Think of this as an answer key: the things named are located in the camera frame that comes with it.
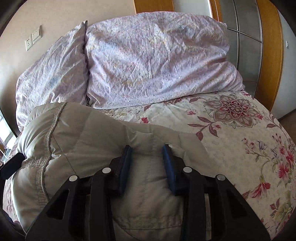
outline white switch plate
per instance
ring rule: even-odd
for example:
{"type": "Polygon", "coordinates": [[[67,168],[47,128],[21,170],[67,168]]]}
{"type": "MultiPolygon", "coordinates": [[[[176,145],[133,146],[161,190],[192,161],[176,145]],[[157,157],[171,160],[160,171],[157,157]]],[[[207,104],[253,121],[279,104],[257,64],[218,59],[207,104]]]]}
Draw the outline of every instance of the white switch plate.
{"type": "Polygon", "coordinates": [[[33,46],[33,40],[32,35],[30,34],[30,37],[25,40],[26,44],[26,51],[28,51],[33,46]]]}
{"type": "Polygon", "coordinates": [[[41,39],[41,26],[39,26],[38,29],[36,29],[33,33],[32,33],[32,39],[33,39],[33,44],[35,44],[39,39],[41,39]]]}

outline mattress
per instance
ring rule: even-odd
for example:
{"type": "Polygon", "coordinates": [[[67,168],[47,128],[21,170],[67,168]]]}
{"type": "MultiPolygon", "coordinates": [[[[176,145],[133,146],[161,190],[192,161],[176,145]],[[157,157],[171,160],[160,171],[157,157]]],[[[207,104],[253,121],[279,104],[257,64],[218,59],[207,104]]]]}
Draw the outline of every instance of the mattress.
{"type": "MultiPolygon", "coordinates": [[[[290,218],[296,206],[295,144],[274,116],[248,93],[196,94],[98,111],[120,121],[195,133],[272,238],[290,218]]],[[[8,180],[5,185],[3,209],[17,220],[10,183],[8,180]]]]}

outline white wall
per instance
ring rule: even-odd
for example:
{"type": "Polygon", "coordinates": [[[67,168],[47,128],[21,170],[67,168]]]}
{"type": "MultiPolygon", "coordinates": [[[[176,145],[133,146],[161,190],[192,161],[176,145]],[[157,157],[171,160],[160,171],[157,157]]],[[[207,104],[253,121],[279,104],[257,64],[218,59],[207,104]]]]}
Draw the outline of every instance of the white wall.
{"type": "Polygon", "coordinates": [[[12,128],[18,77],[55,41],[88,20],[89,25],[135,14],[133,0],[28,0],[13,16],[0,37],[0,108],[12,128]],[[43,37],[29,51],[25,39],[42,25],[43,37]]]}
{"type": "Polygon", "coordinates": [[[209,0],[173,0],[175,12],[201,14],[212,17],[209,0]]]}
{"type": "Polygon", "coordinates": [[[296,37],[279,12],[284,35],[284,62],[279,90],[271,113],[278,119],[296,109],[296,37]]]}

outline floor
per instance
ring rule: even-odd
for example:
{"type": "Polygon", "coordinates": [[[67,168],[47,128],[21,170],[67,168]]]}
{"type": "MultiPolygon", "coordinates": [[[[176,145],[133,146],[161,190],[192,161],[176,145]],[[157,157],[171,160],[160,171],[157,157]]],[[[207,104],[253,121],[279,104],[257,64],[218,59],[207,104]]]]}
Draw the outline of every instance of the floor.
{"type": "Polygon", "coordinates": [[[296,110],[286,115],[284,118],[279,120],[281,125],[288,132],[289,136],[296,143],[296,110]]]}

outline metal rivet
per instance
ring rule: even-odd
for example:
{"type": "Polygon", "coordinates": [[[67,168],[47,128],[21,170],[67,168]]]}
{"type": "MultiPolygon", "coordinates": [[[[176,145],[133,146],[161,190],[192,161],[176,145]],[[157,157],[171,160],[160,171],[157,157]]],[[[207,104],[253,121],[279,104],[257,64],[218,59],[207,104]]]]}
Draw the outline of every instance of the metal rivet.
{"type": "Polygon", "coordinates": [[[78,177],[76,175],[72,175],[71,177],[69,177],[69,181],[70,182],[74,182],[78,179],[78,177]]]}
{"type": "Polygon", "coordinates": [[[219,174],[219,175],[217,175],[217,179],[218,179],[219,181],[224,181],[224,180],[225,180],[225,176],[222,175],[222,174],[219,174]]]}
{"type": "Polygon", "coordinates": [[[111,172],[111,168],[110,167],[105,167],[103,170],[102,170],[103,173],[107,174],[109,172],[111,172]]]}
{"type": "Polygon", "coordinates": [[[191,173],[192,172],[192,169],[191,169],[191,167],[184,167],[183,168],[183,172],[191,173]]]}

